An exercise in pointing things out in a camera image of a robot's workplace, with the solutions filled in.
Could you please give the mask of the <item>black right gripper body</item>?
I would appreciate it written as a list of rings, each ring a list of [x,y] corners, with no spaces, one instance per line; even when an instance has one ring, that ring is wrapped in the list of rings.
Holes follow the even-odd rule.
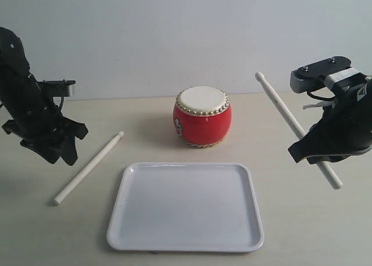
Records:
[[[351,156],[371,150],[371,79],[355,74],[328,84],[334,107],[324,109],[320,137],[321,154]]]

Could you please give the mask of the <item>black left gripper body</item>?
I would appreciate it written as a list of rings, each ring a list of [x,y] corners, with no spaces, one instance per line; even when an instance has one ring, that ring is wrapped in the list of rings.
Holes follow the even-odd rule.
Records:
[[[66,97],[50,97],[42,82],[31,73],[23,76],[14,71],[1,73],[1,103],[11,116],[2,129],[27,141],[58,143],[58,132],[73,134],[76,140],[84,139],[87,126],[62,113]]]

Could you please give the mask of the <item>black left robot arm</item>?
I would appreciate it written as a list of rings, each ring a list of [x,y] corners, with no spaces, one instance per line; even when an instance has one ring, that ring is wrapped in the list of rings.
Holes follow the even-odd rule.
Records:
[[[88,134],[85,124],[62,114],[63,102],[72,96],[75,83],[38,81],[30,71],[21,39],[1,28],[1,106],[11,116],[2,129],[51,164],[62,159],[72,166],[78,159],[76,139]]]

